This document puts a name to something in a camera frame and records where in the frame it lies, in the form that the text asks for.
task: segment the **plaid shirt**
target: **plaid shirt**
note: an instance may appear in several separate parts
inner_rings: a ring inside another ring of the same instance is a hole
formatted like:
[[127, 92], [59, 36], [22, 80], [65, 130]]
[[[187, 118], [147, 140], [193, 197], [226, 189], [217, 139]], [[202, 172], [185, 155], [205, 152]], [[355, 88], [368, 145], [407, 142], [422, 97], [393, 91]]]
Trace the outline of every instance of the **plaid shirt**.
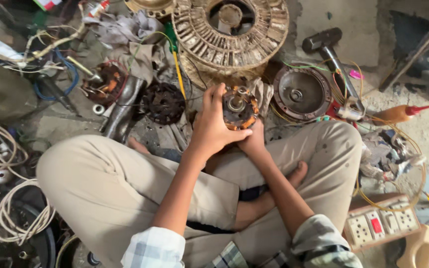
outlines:
[[[151, 227], [132, 237], [123, 255], [125, 268], [183, 268], [185, 239], [165, 228]], [[295, 262], [305, 268], [362, 268], [360, 260], [337, 228], [324, 215], [315, 215], [304, 222], [292, 239], [291, 253]], [[288, 268], [282, 252], [266, 260], [258, 268]], [[206, 268], [248, 268], [235, 243], [230, 242], [223, 252]]]

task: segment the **person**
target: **person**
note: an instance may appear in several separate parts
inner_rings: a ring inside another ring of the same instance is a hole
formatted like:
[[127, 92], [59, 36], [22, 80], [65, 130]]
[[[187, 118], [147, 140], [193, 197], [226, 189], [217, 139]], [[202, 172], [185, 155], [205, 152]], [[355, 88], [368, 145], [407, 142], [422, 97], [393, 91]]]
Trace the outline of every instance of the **person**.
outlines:
[[[43, 192], [105, 267], [361, 267], [342, 238], [362, 141], [339, 121], [268, 145], [264, 127], [231, 131], [224, 84], [209, 88], [180, 163], [105, 137], [62, 141], [39, 160]], [[223, 155], [225, 145], [243, 153]], [[267, 184], [253, 201], [239, 191]], [[187, 220], [232, 233], [212, 234]]]

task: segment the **concrete floor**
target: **concrete floor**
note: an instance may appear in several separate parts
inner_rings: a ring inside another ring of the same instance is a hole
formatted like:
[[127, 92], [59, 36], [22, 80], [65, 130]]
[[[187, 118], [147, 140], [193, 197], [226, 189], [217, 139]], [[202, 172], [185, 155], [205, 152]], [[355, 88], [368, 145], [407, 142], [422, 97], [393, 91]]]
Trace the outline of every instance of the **concrete floor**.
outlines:
[[[410, 15], [416, 14], [429, 20], [429, 1], [288, 0], [287, 2], [291, 18], [289, 34], [285, 44], [274, 59], [318, 63], [320, 58], [317, 55], [310, 56], [302, 52], [300, 48], [302, 39], [330, 27], [340, 27], [344, 36], [336, 47], [337, 53], [340, 58], [353, 60], [362, 67], [365, 75], [362, 92], [363, 102], [368, 110], [379, 111], [401, 104], [417, 106], [429, 104], [425, 95], [412, 93], [403, 84], [404, 82], [425, 83], [422, 80], [404, 76], [400, 80], [402, 83], [395, 90], [388, 89], [385, 93], [380, 93], [377, 89], [394, 62], [393, 49], [396, 40], [389, 11], [397, 10]], [[330, 20], [326, 15], [328, 12], [332, 15]], [[97, 50], [100, 51], [100, 45], [93, 37], [89, 38], [87, 46], [91, 47], [91, 50], [97, 46]], [[87, 58], [87, 62], [89, 60], [92, 63], [102, 61], [101, 53], [92, 53], [91, 55], [95, 56]], [[352, 82], [359, 91], [360, 82], [357, 80], [352, 80]], [[199, 94], [201, 92], [196, 90], [194, 96]], [[70, 95], [70, 99], [80, 110], [82, 118], [69, 114], [60, 104], [55, 103], [24, 123], [23, 126], [27, 133], [46, 138], [51, 143], [80, 134], [99, 134], [97, 128], [102, 120], [92, 113], [92, 103], [77, 90]], [[267, 141], [287, 136], [295, 131], [295, 128], [271, 128], [281, 124], [285, 124], [285, 122], [270, 113], [266, 120]], [[138, 137], [148, 137], [145, 135], [147, 125], [152, 125], [152, 123], [149, 120], [143, 120], [135, 125], [132, 132], [136, 133]], [[429, 110], [424, 111], [409, 122], [398, 124], [398, 127], [418, 143], [428, 159], [429, 172]], [[156, 142], [152, 140], [147, 146], [149, 150], [155, 150]], [[420, 185], [420, 170], [412, 170], [409, 174], [402, 176], [398, 182], [404, 192], [410, 196], [413, 195]], [[385, 189], [378, 187], [375, 181], [368, 179], [364, 181], [363, 185], [367, 194], [383, 192], [384, 190], [394, 191], [390, 186]], [[358, 253], [358, 256], [365, 268], [396, 267], [395, 261], [401, 254], [399, 251], [402, 242], [399, 240], [374, 247]]]

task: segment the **blue wire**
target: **blue wire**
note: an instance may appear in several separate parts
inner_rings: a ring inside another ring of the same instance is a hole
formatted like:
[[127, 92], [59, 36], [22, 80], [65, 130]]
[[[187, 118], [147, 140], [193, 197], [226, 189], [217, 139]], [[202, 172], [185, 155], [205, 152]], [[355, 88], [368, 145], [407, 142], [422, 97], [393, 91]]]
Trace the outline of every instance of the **blue wire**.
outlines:
[[[61, 52], [59, 51], [58, 48], [55, 48], [54, 51], [56, 52], [56, 56], [59, 59], [61, 59], [61, 61], [65, 64], [65, 66], [67, 66], [67, 68], [74, 73], [74, 80], [72, 81], [72, 84], [64, 91], [64, 96], [67, 96], [69, 93], [71, 93], [71, 91], [75, 88], [75, 86], [79, 82], [79, 74], [77, 73], [77, 69], [75, 69], [74, 65], [72, 65], [71, 63], [66, 61], [66, 59], [63, 57], [63, 55], [61, 54]], [[54, 98], [54, 97], [44, 96], [40, 92], [37, 82], [34, 82], [34, 92], [42, 100], [45, 100], [45, 101], [55, 101], [56, 100], [56, 98]]]

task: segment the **red bottle cap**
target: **red bottle cap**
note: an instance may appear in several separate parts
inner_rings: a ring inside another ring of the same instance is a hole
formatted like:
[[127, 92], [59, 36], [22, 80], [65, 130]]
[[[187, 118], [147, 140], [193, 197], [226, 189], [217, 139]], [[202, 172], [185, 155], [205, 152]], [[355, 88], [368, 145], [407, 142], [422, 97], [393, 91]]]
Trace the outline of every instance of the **red bottle cap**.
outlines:
[[428, 109], [429, 106], [423, 106], [423, 107], [418, 107], [418, 106], [408, 106], [407, 108], [405, 108], [405, 113], [408, 116], [412, 116], [412, 115], [417, 115], [421, 112], [421, 110], [425, 110]]

